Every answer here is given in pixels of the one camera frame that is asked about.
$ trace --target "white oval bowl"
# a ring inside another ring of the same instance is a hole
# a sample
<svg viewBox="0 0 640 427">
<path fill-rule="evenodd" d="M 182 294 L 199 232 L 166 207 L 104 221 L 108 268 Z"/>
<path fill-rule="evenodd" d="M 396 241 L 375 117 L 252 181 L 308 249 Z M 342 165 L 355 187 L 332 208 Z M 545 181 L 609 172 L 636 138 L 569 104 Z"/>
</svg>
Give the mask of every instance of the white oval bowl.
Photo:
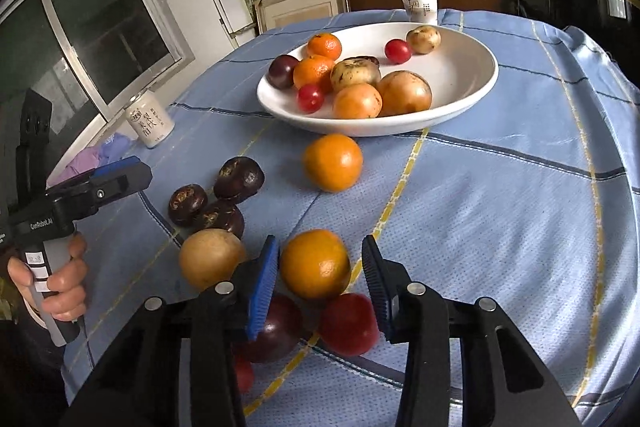
<svg viewBox="0 0 640 427">
<path fill-rule="evenodd" d="M 329 95 L 320 110 L 305 114 L 296 103 L 296 89 L 275 89 L 266 76 L 258 83 L 260 104 L 275 118 L 295 127 L 319 134 L 340 133 L 347 136 L 386 136 L 431 127 L 453 118 L 476 104 L 494 87 L 498 78 L 498 62 L 482 42 L 459 31 L 438 26 L 442 36 L 440 46 L 428 55 L 413 55 L 404 64 L 392 64 L 385 57 L 385 44 L 391 39 L 404 39 L 409 30 L 421 24 L 389 22 L 356 26 L 334 32 L 342 43 L 339 60 L 372 55 L 380 61 L 380 73 L 408 70 L 427 80 L 433 93 L 433 103 L 426 111 L 367 118 L 339 120 L 332 118 L 333 95 Z M 289 52 L 302 59 L 306 44 Z"/>
</svg>

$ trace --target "plate rim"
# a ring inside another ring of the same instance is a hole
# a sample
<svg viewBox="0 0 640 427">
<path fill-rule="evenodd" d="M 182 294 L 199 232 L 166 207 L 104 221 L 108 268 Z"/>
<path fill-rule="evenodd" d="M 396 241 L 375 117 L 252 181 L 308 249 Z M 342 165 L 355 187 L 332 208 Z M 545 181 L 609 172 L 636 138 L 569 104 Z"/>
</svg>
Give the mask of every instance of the plate rim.
<svg viewBox="0 0 640 427">
<path fill-rule="evenodd" d="M 379 22 L 379 23 L 373 23 L 373 24 L 362 24 L 362 25 L 356 25 L 356 26 L 352 26 L 351 28 L 344 28 L 340 31 L 347 31 L 347 30 L 351 30 L 354 28 L 366 28 L 367 26 L 381 26 L 381 25 L 389 25 L 389 24 L 393 24 L 393 25 L 397 25 L 397 24 L 412 24 L 415 25 L 415 27 L 418 26 L 423 26 L 424 24 L 422 23 L 413 23 L 413 22 L 404 22 L 404 21 L 394 21 L 394 22 Z M 295 122 L 300 122 L 300 123 L 317 123 L 317 124 L 321 124 L 321 125 L 345 125 L 345 124 L 349 124 L 349 125 L 355 125 L 356 127 L 368 127 L 368 126 L 374 126 L 375 124 L 382 124 L 382 125 L 395 125 L 395 124 L 409 124 L 409 123 L 417 123 L 419 121 L 423 121 L 423 120 L 435 120 L 436 118 L 440 118 L 442 116 L 446 116 L 448 114 L 451 113 L 455 113 L 456 111 L 459 111 L 461 109 L 464 109 L 465 107 L 470 107 L 471 105 L 474 105 L 475 103 L 478 103 L 479 100 L 481 100 L 482 98 L 484 98 L 487 93 L 489 93 L 489 91 L 491 91 L 493 89 L 493 87 L 495 86 L 495 83 L 497 82 L 498 79 L 498 73 L 499 73 L 499 66 L 498 66 L 498 60 L 495 58 L 494 52 L 492 52 L 487 45 L 484 44 L 484 42 L 479 41 L 478 39 L 476 39 L 475 37 L 468 35 L 466 33 L 460 32 L 458 30 L 453 30 L 450 28 L 444 28 L 442 26 L 439 25 L 434 25 L 438 28 L 438 31 L 445 31 L 445 32 L 451 32 L 451 33 L 456 33 L 456 34 L 461 34 L 464 35 L 465 37 L 472 39 L 473 41 L 475 41 L 477 44 L 480 44 L 480 46 L 482 48 L 485 49 L 485 51 L 487 51 L 489 53 L 489 56 L 491 57 L 491 60 L 494 64 L 494 72 L 492 73 L 491 78 L 489 79 L 489 81 L 487 81 L 486 84 L 484 84 L 484 86 L 482 86 L 480 89 L 478 89 L 476 92 L 473 92 L 472 94 L 461 98 L 460 100 L 456 100 L 455 102 L 450 102 L 447 103 L 446 105 L 441 105 L 440 107 L 436 107 L 434 109 L 427 109 L 424 111 L 418 111 L 418 112 L 412 112 L 409 114 L 396 114 L 393 116 L 381 116 L 381 117 L 375 117 L 375 118 L 353 118 L 353 119 L 349 119 L 349 118 L 313 118 L 310 116 L 305 116 L 302 114 L 293 114 L 284 110 L 279 110 L 278 108 L 273 108 L 273 107 L 267 107 L 266 104 L 263 102 L 262 97 L 260 95 L 260 91 L 264 90 L 265 88 L 260 88 L 260 86 L 263 85 L 263 83 L 265 82 L 267 86 L 271 87 L 272 89 L 275 89 L 273 86 L 271 86 L 271 84 L 269 84 L 269 81 L 267 80 L 267 75 L 266 73 L 260 78 L 260 81 L 258 81 L 258 86 L 256 87 L 256 95 L 258 97 L 258 101 L 260 102 L 260 105 L 268 112 L 270 113 L 272 116 L 274 117 L 281 117 L 281 118 L 285 118 L 286 120 L 290 120 L 290 121 L 295 121 Z M 296 46 L 294 49 L 288 51 L 287 53 L 285 53 L 284 55 L 289 55 L 291 52 L 293 52 L 294 50 L 301 48 L 302 46 L 304 46 L 304 44 L 300 45 L 300 46 Z"/>
</svg>

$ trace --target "sticker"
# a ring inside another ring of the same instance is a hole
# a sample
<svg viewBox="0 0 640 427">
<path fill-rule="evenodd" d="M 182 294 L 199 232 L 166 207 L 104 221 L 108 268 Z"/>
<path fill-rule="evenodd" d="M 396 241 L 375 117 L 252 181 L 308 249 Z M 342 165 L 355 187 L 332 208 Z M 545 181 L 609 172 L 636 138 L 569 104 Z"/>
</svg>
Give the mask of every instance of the sticker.
<svg viewBox="0 0 640 427">
<path fill-rule="evenodd" d="M 36 281 L 36 282 L 33 283 L 33 285 L 36 288 L 36 292 L 44 293 L 44 292 L 50 292 L 51 291 L 49 289 L 49 287 L 47 286 L 47 282 L 46 281 Z"/>
<path fill-rule="evenodd" d="M 31 273 L 36 279 L 46 279 L 49 277 L 49 272 L 46 266 L 31 267 Z"/>
<path fill-rule="evenodd" d="M 25 252 L 27 264 L 44 264 L 44 256 L 42 252 Z"/>
</svg>

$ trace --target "blue tablecloth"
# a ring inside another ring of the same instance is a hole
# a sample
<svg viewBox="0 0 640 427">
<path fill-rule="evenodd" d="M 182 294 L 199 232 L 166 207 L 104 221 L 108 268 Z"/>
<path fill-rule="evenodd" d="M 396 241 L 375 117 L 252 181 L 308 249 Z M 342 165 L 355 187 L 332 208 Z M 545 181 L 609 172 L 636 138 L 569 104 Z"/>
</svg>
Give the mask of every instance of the blue tablecloth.
<svg viewBox="0 0 640 427">
<path fill-rule="evenodd" d="M 264 113 L 255 88 L 273 57 L 318 30 L 403 21 L 402 10 L 269 31 L 180 97 L 170 108 L 173 133 L 156 149 L 132 150 L 153 169 L 151 186 L 79 223 L 90 245 L 90 305 L 88 340 L 65 355 L 70 396 L 90 372 L 88 350 L 97 360 L 146 297 L 194 295 L 178 268 L 182 235 L 168 224 L 168 198 L 180 185 L 210 187 L 226 159 L 245 153 L 266 173 L 261 192 L 241 204 L 250 252 L 268 233 L 284 243 L 323 228 L 343 238 L 355 265 L 362 238 L 378 230 L 383 254 L 414 280 L 447 298 L 497 299 L 584 424 L 606 418 L 640 365 L 640 92 L 576 28 L 449 9 L 438 18 L 494 52 L 497 84 L 428 131 L 358 139 L 364 172 L 340 194 L 305 179 L 300 158 L 316 136 Z M 353 290 L 366 293 L 364 277 Z M 406 345 L 380 342 L 349 360 L 321 345 L 300 349 L 254 365 L 250 426 L 394 424 Z M 452 425 L 460 423 L 461 386 L 454 354 Z"/>
</svg>

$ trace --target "human hand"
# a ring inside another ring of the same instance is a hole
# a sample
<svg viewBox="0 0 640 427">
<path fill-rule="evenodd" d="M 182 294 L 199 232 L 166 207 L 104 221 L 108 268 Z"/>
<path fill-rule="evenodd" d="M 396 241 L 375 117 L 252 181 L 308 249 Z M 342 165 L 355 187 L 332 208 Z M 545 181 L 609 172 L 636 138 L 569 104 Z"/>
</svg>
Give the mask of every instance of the human hand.
<svg viewBox="0 0 640 427">
<path fill-rule="evenodd" d="M 86 241 L 80 233 L 77 233 L 69 242 L 71 260 L 47 279 L 49 289 L 58 292 L 58 295 L 44 299 L 42 311 L 51 314 L 56 320 L 72 321 L 86 311 L 84 304 L 86 293 L 82 287 L 82 280 L 88 271 L 86 263 L 82 260 L 85 250 Z M 33 281 L 29 267 L 18 258 L 11 257 L 7 270 L 22 297 L 31 308 L 36 309 L 29 291 Z"/>
</svg>

